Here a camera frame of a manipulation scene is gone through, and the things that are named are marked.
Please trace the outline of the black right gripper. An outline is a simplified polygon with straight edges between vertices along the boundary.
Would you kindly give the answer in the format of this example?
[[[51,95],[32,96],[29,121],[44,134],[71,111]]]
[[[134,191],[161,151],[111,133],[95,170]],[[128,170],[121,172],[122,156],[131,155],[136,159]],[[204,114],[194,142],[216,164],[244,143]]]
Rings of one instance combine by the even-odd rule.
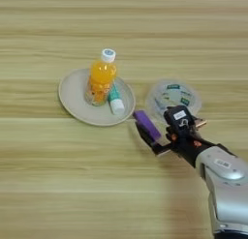
[[[161,138],[161,134],[154,125],[147,127],[142,123],[137,122],[136,127],[139,132],[139,136],[150,147],[156,156],[165,154],[171,149],[192,167],[195,167],[199,153],[214,146],[214,143],[204,140],[197,130],[203,127],[206,124],[206,121],[204,119],[197,118],[195,120],[195,124],[196,127],[184,127],[180,131],[177,131],[172,126],[167,127],[166,137],[170,143],[166,145],[161,145],[158,142]]]

